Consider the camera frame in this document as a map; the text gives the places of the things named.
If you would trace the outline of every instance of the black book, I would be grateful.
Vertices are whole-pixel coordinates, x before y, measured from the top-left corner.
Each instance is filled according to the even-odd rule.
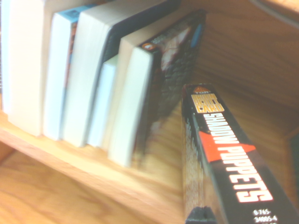
[[[194,208],[206,206],[218,224],[299,223],[298,211],[212,85],[185,85],[182,114],[186,223]]]

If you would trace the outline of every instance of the book lying on side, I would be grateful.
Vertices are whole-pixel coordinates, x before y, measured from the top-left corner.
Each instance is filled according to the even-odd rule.
[[[94,113],[87,141],[89,145],[94,147],[102,145],[112,98],[117,61],[118,55],[104,62],[101,70],[100,84],[95,96]]]
[[[120,58],[129,60],[124,65],[120,59],[119,85],[114,91],[114,100],[119,105],[109,159],[130,166],[136,135],[145,136],[152,123],[168,116],[179,102],[181,89],[188,82],[196,60],[205,16],[203,10],[182,8],[123,38]]]
[[[53,15],[43,110],[43,134],[53,140],[60,139],[65,91],[79,15],[94,6],[80,6]]]
[[[39,136],[52,16],[100,0],[10,0],[8,121]]]
[[[186,224],[297,224],[298,211],[210,84],[185,85]]]
[[[10,0],[1,2],[1,77],[2,77],[2,110],[4,113],[9,112],[9,12]]]
[[[121,38],[167,15],[174,6],[167,0],[117,0],[80,14],[66,92],[64,140],[76,147],[86,144],[99,74],[103,63],[118,54]]]

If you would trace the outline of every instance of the wood grain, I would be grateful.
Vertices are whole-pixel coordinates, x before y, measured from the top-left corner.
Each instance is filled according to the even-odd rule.
[[[179,124],[176,114],[169,119],[171,125]],[[181,132],[176,135],[177,145],[171,142],[176,147],[169,148],[169,143],[162,141],[160,148],[153,149],[160,151],[158,155],[171,154],[165,162],[153,158],[154,163],[149,162],[138,171],[113,164],[104,152],[91,146],[75,148],[66,142],[36,138],[10,124],[7,116],[0,113],[0,141],[161,223],[183,222]]]
[[[3,160],[5,160],[12,152],[13,148],[5,145],[3,142],[0,142],[0,164]]]
[[[17,152],[0,166],[2,224],[154,224]]]
[[[190,0],[208,11],[196,70],[299,112],[299,30],[248,0]]]

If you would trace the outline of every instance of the light blue book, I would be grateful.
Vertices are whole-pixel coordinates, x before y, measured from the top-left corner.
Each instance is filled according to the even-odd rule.
[[[8,59],[8,41],[9,41],[9,13],[10,0],[2,0],[1,4],[1,73],[2,73],[2,110],[9,112],[9,59]]]
[[[81,6],[53,15],[43,114],[43,134],[53,140],[60,139],[65,91],[79,15],[94,6]]]
[[[112,98],[118,55],[104,62],[98,86],[87,143],[101,147]]]

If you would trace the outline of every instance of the publisher logo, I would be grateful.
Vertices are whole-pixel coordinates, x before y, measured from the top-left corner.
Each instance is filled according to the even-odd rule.
[[[156,48],[156,45],[154,45],[153,43],[145,43],[144,45],[142,45],[142,48],[145,50],[153,50]]]
[[[201,87],[201,86],[197,86],[194,90],[194,93],[196,94],[203,94],[203,93],[210,93],[211,91],[209,91],[208,89]]]

